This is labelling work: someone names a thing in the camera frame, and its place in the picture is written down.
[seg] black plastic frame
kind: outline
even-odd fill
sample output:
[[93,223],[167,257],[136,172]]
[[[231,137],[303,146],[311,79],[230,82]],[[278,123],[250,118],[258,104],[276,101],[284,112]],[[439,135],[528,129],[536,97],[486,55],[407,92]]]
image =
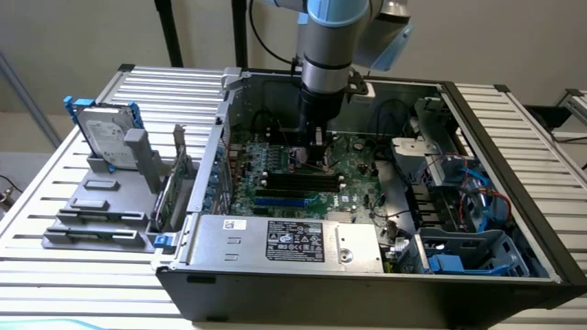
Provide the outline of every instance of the black plastic frame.
[[[248,70],[290,74],[287,71]],[[552,309],[587,292],[587,278],[551,228],[456,85],[447,81],[368,77],[374,82],[440,86],[551,262],[560,283],[423,276],[294,275],[157,269],[188,320],[295,325],[484,329],[531,308]],[[204,282],[194,281],[207,278]],[[314,299],[294,301],[299,291]]]

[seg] warning label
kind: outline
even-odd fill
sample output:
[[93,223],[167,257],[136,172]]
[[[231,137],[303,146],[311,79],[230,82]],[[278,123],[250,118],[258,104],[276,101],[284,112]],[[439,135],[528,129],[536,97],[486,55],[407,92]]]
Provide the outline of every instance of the warning label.
[[270,221],[266,257],[271,261],[324,262],[322,223]]

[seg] beige wall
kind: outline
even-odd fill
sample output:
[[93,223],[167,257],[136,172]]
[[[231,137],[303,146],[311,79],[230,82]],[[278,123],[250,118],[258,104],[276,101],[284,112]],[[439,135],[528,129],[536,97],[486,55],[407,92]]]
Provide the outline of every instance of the beige wall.
[[[173,6],[184,63],[234,65],[231,1]],[[503,83],[528,103],[587,87],[587,1],[410,0],[410,8],[416,30],[387,76]],[[296,13],[255,10],[266,43],[291,57]],[[251,33],[248,44],[251,66],[287,68]],[[152,0],[0,0],[0,49],[49,113],[63,113],[67,94],[96,96],[120,63],[169,65]],[[23,111],[3,81],[0,111]]]

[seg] aluminum slats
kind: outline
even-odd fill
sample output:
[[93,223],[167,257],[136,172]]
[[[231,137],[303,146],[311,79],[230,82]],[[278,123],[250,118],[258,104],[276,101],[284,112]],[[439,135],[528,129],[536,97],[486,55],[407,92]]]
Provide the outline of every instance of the aluminum slats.
[[[532,130],[532,123],[522,116],[520,111],[526,109],[519,109],[508,96],[495,89],[496,93],[488,92],[486,87],[459,87],[459,90],[475,114],[480,113],[480,117],[487,118],[480,119],[482,125],[555,230],[564,228],[566,232],[572,232],[572,228],[576,228],[576,234],[560,235],[564,246],[572,252],[587,251],[587,233],[575,220],[583,218],[587,221],[587,190],[562,157],[540,140]],[[502,105],[498,111],[479,110],[495,104]],[[514,120],[519,125],[519,129],[510,129],[511,135],[494,128],[495,122],[502,120]],[[466,145],[460,132],[459,138]]]
[[[188,154],[199,161],[222,102],[220,77],[214,70],[136,67],[116,74],[99,101],[137,102],[164,159],[175,156],[175,123],[184,124]],[[104,328],[194,329],[153,275],[153,254],[40,245],[89,168],[88,154],[76,128],[0,221],[0,320],[71,317]]]

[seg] blue latch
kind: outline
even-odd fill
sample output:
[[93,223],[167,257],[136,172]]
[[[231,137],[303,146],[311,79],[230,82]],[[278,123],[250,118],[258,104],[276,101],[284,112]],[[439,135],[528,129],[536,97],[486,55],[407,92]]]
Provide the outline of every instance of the blue latch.
[[159,235],[155,238],[153,246],[156,249],[172,250],[173,247],[173,237],[167,235]]
[[502,276],[510,270],[510,265],[502,265],[494,269],[464,269],[459,256],[436,254],[428,258],[430,270],[435,274],[462,274]]
[[93,100],[91,98],[79,98],[73,102],[73,105],[77,105],[80,107],[92,107],[93,105],[96,105],[96,100]]
[[486,187],[488,187],[488,178],[484,177],[479,172],[476,172],[475,170],[467,169],[464,167],[460,169],[460,171],[467,173],[468,175],[476,177],[483,182],[483,185]]

